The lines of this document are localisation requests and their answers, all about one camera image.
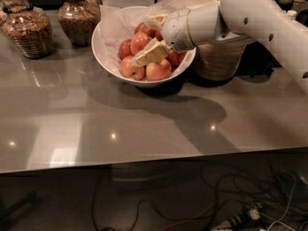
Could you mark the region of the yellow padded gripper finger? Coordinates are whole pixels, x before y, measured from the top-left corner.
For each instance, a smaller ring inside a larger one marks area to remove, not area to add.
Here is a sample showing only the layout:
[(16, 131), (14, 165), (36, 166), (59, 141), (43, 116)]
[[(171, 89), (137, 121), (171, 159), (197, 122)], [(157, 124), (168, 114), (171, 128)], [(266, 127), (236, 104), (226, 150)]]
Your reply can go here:
[(144, 66), (151, 63), (160, 63), (169, 53), (170, 47), (164, 40), (153, 38), (131, 60), (134, 66)]
[(146, 17), (143, 20), (143, 23), (149, 29), (160, 31), (162, 29), (162, 25), (164, 24), (167, 18), (168, 18), (167, 13), (151, 15), (149, 17)]

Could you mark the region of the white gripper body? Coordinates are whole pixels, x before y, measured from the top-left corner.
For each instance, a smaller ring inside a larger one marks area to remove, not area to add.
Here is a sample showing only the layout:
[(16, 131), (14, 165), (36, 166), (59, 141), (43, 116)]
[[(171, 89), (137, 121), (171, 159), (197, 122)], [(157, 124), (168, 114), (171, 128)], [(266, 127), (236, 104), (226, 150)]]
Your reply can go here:
[(162, 25), (161, 34), (170, 49), (184, 52), (194, 49), (189, 34), (188, 17), (190, 10), (183, 9), (171, 13)]

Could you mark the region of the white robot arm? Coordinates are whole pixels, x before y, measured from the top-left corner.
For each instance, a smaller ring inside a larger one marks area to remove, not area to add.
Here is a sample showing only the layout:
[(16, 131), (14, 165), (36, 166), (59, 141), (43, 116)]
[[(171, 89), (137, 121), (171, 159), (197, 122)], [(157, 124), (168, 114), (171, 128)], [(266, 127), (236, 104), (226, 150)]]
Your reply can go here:
[(132, 59), (143, 66), (160, 62), (169, 51), (193, 50), (205, 43), (261, 43), (308, 92), (308, 29), (289, 18), (274, 0), (212, 0), (195, 9), (185, 8), (144, 20), (147, 27), (161, 31), (163, 39), (151, 40)]

